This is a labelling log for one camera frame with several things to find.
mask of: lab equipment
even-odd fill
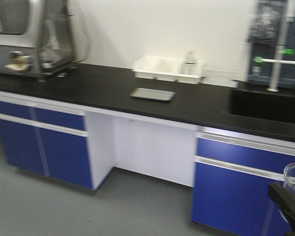
[[[283,186],[277,182],[268,185],[268,196],[291,226],[292,231],[285,232],[285,236],[295,236],[295,162],[284,168]]]
[[[0,73],[41,78],[74,60],[68,0],[0,0]]]
[[[281,22],[284,3],[261,0],[256,17],[250,27],[248,42],[271,45],[274,43]]]
[[[144,56],[133,64],[135,77],[144,79],[156,79],[163,81],[198,84],[201,81],[204,71],[204,61],[192,61],[192,64],[186,64],[186,59],[160,58]],[[183,66],[189,66],[187,71],[181,71]]]
[[[194,52],[190,51],[185,56],[185,59],[180,68],[180,73],[184,75],[197,75],[197,69],[197,60],[195,58]]]

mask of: pegboard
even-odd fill
[[[276,43],[272,46],[252,44],[247,82],[259,85],[269,84],[273,63],[263,63],[260,75],[257,77],[252,75],[252,60],[255,56],[263,57],[265,59],[274,59],[275,45]],[[293,22],[289,23],[289,29],[286,39],[286,48],[295,50],[295,19]],[[295,54],[292,56],[284,56],[283,59],[295,60]],[[295,65],[281,65],[281,74],[278,86],[285,88],[295,88]]]

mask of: faucet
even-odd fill
[[[284,52],[281,52],[282,54],[286,54],[286,55],[292,55],[294,54],[294,50],[292,49],[285,49]],[[289,65],[295,65],[295,61],[294,60],[282,60],[282,59],[265,59],[262,57],[254,57],[253,58],[253,62],[254,62],[254,66],[253,66],[253,74],[259,76],[260,74],[260,69],[261,69],[261,65],[263,63],[273,63],[273,67],[276,64],[289,64]],[[277,83],[278,83],[278,74],[272,75],[271,80],[270,80],[270,85],[269,88],[267,90],[272,91],[272,92],[278,92],[277,89]]]

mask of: cabinet handle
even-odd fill
[[[249,166],[242,166],[239,164],[215,160],[215,159],[202,157],[202,156],[196,156],[195,161],[202,164],[210,165],[210,166],[215,166],[215,167],[219,167],[219,168],[223,168],[227,170],[246,173],[249,175],[260,176],[260,177],[274,179],[278,181],[284,181],[284,175],[276,173],[276,172],[265,171],[265,170],[261,170],[261,169],[257,169],[257,168],[253,168]]]
[[[71,129],[63,126],[58,126],[58,125],[53,125],[53,124],[46,124],[46,123],[41,123],[37,122],[37,127],[43,128],[43,129],[48,129],[48,130],[53,130],[61,133],[66,133],[66,134],[73,134],[81,137],[88,137],[89,133],[87,131],[82,131],[78,129]]]
[[[35,124],[35,121],[33,121],[33,120],[19,118],[19,117],[13,117],[13,116],[5,115],[5,114],[0,114],[0,119],[15,122],[15,123],[20,123],[20,124],[27,124],[27,125],[31,125],[31,126],[34,126],[34,124]]]
[[[75,109],[66,108],[66,107],[53,106],[53,105],[43,104],[43,103],[35,103],[35,104],[32,104],[32,106],[39,109],[68,113],[68,114],[77,115],[77,116],[85,116],[85,111],[75,110]]]

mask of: stainless steel machine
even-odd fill
[[[74,59],[67,0],[0,0],[0,73],[42,78]]]

